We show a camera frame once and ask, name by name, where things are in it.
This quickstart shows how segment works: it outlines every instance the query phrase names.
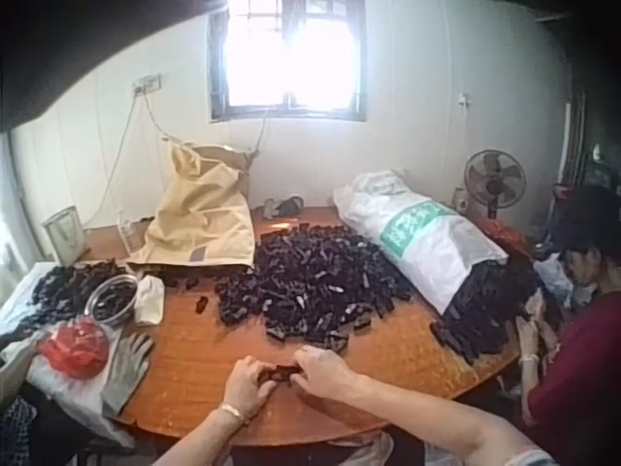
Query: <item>white wall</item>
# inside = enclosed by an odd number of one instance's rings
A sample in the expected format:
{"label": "white wall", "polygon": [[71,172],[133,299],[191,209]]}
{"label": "white wall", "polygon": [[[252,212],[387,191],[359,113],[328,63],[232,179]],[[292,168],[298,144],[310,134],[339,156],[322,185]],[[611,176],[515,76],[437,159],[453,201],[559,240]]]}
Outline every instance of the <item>white wall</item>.
{"label": "white wall", "polygon": [[[367,122],[270,119],[250,203],[299,194],[325,205],[335,186],[383,168],[408,169],[420,192],[448,200],[468,156],[494,148],[521,161],[529,183],[501,218],[532,228],[547,212],[561,157],[568,68],[560,48],[526,9],[489,0],[367,0],[367,23]],[[82,221],[95,214],[141,76],[162,74],[150,102],[169,133],[254,146],[260,119],[209,124],[207,24],[198,17],[124,50],[14,131],[34,224],[72,204]],[[467,111],[460,92],[471,96]],[[171,176],[139,102],[110,195],[88,225],[113,224],[118,207],[152,215]]]}

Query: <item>bright window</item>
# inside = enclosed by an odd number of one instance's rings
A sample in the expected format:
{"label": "bright window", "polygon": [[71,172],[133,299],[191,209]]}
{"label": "bright window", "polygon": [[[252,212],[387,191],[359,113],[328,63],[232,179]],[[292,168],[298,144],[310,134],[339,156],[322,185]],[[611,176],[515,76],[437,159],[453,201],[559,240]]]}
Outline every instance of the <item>bright window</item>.
{"label": "bright window", "polygon": [[364,119],[364,0],[230,0],[212,17],[212,119]]}

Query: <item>green label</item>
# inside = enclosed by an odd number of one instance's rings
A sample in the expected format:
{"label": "green label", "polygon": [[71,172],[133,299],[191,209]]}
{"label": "green label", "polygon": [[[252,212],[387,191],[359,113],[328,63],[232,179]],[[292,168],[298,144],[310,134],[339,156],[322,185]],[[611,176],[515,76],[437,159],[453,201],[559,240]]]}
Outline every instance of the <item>green label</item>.
{"label": "green label", "polygon": [[437,203],[425,201],[395,215],[381,232],[379,239],[398,257],[403,257],[409,244],[429,223],[440,216],[455,216],[453,211]]}

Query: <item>person's left hand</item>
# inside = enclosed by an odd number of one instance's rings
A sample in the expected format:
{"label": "person's left hand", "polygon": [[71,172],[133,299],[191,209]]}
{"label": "person's left hand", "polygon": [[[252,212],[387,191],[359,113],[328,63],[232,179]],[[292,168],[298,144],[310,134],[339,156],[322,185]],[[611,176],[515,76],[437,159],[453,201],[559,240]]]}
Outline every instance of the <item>person's left hand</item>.
{"label": "person's left hand", "polygon": [[226,382],[223,403],[238,410],[246,420],[255,417],[277,386],[274,381],[259,383],[259,378],[263,372],[275,368],[252,356],[237,361]]}
{"label": "person's left hand", "polygon": [[537,354],[539,348],[539,331],[536,324],[531,320],[526,321],[524,317],[515,320],[517,335],[520,339],[520,350],[522,356]]}

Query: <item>silver bracelet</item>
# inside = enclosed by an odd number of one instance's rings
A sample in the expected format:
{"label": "silver bracelet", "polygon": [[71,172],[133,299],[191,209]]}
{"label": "silver bracelet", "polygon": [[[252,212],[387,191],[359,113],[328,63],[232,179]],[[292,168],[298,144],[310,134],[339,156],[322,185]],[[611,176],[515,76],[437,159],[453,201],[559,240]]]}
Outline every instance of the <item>silver bracelet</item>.
{"label": "silver bracelet", "polygon": [[222,411],[226,411],[230,415],[233,415],[233,417],[235,417],[243,425],[248,425],[247,419],[244,416],[242,416],[242,413],[240,413],[240,411],[237,408],[232,407],[228,403],[222,403],[218,408]]}
{"label": "silver bracelet", "polygon": [[520,366],[523,365],[525,362],[533,362],[533,361],[539,364],[539,356],[537,356],[536,354],[526,354],[520,357]]}

